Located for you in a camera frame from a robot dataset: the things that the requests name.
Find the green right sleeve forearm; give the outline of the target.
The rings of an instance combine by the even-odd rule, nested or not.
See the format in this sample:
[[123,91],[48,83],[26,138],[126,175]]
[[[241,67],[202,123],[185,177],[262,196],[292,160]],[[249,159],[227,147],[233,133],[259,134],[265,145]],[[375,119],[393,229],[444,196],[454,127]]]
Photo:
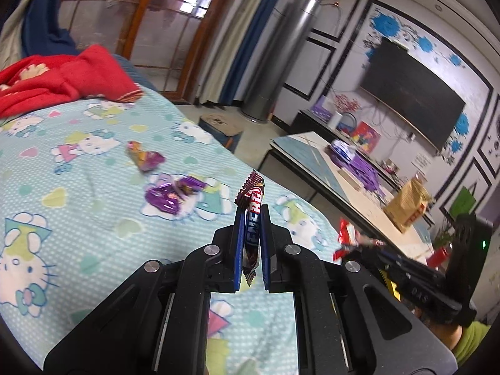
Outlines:
[[463,366],[469,357],[475,352],[481,341],[486,337],[491,325],[474,321],[469,327],[462,329],[462,335],[457,345],[452,349],[457,365]]

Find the right hand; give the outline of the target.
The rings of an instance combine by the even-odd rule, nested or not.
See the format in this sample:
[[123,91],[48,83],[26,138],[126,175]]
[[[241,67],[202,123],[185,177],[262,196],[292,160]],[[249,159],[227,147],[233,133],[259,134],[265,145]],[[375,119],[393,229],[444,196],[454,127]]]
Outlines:
[[463,328],[458,324],[441,324],[428,319],[426,326],[449,350],[460,342]]

